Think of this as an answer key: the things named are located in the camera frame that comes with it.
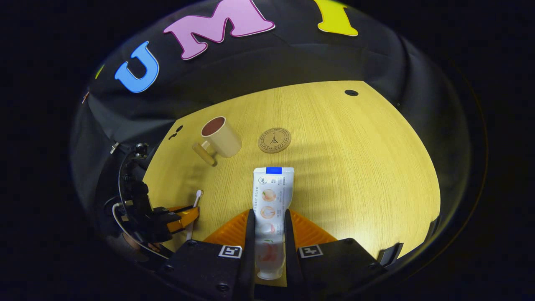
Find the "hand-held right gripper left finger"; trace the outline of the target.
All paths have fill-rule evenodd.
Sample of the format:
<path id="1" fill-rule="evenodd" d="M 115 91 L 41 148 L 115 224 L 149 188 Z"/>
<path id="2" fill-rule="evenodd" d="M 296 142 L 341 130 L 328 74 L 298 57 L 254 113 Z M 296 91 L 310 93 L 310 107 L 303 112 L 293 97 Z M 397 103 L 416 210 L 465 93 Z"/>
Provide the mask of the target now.
<path id="1" fill-rule="evenodd" d="M 188 240 L 157 271 L 182 301 L 252 301 L 255 286 L 255 214 L 246 217 L 245 241 L 221 245 Z"/>

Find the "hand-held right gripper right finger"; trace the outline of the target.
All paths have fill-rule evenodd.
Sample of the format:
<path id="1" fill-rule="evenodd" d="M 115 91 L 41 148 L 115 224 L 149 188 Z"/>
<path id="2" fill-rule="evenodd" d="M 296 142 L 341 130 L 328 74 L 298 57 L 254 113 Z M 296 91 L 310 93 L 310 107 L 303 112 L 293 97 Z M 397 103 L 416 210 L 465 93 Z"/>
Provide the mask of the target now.
<path id="1" fill-rule="evenodd" d="M 294 300 L 359 300 L 372 282 L 386 274 L 387 269 L 353 238 L 297 247 L 292 217 L 286 210 L 286 279 Z"/>

